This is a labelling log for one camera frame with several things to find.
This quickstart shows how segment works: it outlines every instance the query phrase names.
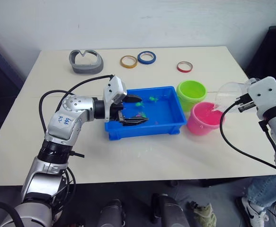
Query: person's leg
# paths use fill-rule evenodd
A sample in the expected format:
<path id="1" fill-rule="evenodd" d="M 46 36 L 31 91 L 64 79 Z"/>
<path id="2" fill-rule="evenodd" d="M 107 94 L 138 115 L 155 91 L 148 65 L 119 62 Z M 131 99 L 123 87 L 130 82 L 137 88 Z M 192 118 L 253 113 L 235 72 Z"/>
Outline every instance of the person's leg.
<path id="1" fill-rule="evenodd" d="M 268 221 L 265 207 L 276 201 L 276 175 L 254 177 L 247 197 L 239 197 L 237 206 L 248 227 L 264 227 Z"/>
<path id="2" fill-rule="evenodd" d="M 254 177 L 248 187 L 247 199 L 263 208 L 276 202 L 276 175 Z"/>

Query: white wall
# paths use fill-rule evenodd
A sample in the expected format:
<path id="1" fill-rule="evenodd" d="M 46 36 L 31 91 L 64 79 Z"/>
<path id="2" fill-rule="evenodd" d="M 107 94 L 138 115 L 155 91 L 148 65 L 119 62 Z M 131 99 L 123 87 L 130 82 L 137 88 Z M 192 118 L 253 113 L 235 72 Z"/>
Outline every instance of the white wall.
<path id="1" fill-rule="evenodd" d="M 25 78 L 40 50 L 226 45 L 245 66 L 276 0 L 0 0 L 0 51 Z"/>

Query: green bucket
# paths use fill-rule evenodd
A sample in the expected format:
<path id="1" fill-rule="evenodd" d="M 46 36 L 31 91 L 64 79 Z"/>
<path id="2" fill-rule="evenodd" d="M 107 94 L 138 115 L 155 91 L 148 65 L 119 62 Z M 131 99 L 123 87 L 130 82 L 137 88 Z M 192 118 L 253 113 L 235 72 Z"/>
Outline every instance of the green bucket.
<path id="1" fill-rule="evenodd" d="M 177 95 L 184 112 L 202 102 L 206 97 L 207 91 L 203 84 L 194 80 L 186 80 L 177 86 Z"/>

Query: gray plastic object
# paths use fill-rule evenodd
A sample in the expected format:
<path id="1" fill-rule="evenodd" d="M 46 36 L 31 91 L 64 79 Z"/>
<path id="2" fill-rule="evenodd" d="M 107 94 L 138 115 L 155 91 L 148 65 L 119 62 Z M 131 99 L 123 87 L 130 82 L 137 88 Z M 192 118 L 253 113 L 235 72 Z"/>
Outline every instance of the gray plastic object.
<path id="1" fill-rule="evenodd" d="M 93 64 L 76 64 L 75 63 L 75 58 L 77 54 L 80 53 L 83 57 L 86 53 L 91 53 L 97 57 L 96 63 Z M 70 59 L 70 64 L 72 66 L 72 69 L 75 73 L 80 73 L 80 74 L 97 74 L 103 70 L 103 59 L 100 54 L 93 50 L 86 50 L 84 53 L 81 53 L 79 50 L 73 50 L 70 53 L 69 56 Z"/>

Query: blue plastic tray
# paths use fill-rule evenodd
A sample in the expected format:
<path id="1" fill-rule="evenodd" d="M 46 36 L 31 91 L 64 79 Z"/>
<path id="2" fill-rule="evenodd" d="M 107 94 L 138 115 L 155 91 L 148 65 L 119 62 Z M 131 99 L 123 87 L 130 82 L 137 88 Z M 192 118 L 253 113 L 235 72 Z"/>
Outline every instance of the blue plastic tray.
<path id="1" fill-rule="evenodd" d="M 127 93 L 138 95 L 143 101 L 141 106 L 123 103 L 123 115 L 130 118 L 144 114 L 149 120 L 136 126 L 123 126 L 114 121 L 105 123 L 110 140 L 164 133 L 179 134 L 180 127 L 187 123 L 174 87 L 133 89 L 127 90 Z"/>

